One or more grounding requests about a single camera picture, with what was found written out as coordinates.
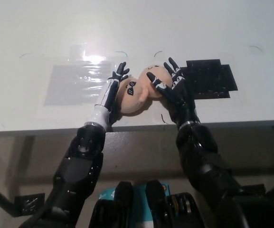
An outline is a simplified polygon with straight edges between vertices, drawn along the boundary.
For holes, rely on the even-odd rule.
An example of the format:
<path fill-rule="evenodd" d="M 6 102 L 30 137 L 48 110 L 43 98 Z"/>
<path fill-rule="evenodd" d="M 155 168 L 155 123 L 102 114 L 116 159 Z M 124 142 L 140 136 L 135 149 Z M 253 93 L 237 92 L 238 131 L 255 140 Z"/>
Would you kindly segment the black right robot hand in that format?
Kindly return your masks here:
<path fill-rule="evenodd" d="M 181 68 L 171 57 L 168 58 L 168 63 L 164 63 L 164 67 L 171 76 L 171 86 L 166 85 L 151 72 L 147 73 L 147 77 L 155 89 L 165 98 L 165 106 L 171 120 L 178 129 L 185 125 L 200 124 L 196 114 L 195 101 Z"/>

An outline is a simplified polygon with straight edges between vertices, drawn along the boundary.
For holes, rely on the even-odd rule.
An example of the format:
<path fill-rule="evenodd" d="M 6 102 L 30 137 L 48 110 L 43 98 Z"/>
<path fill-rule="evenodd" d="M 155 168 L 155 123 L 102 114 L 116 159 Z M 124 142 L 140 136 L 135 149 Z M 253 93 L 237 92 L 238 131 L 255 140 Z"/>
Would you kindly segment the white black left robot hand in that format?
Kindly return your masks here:
<path fill-rule="evenodd" d="M 113 71 L 104 84 L 97 101 L 94 105 L 94 112 L 87 119 L 85 125 L 102 127 L 105 131 L 110 126 L 110 114 L 116 101 L 120 82 L 127 78 L 130 69 L 125 68 L 126 62 L 121 62 L 116 71 Z"/>

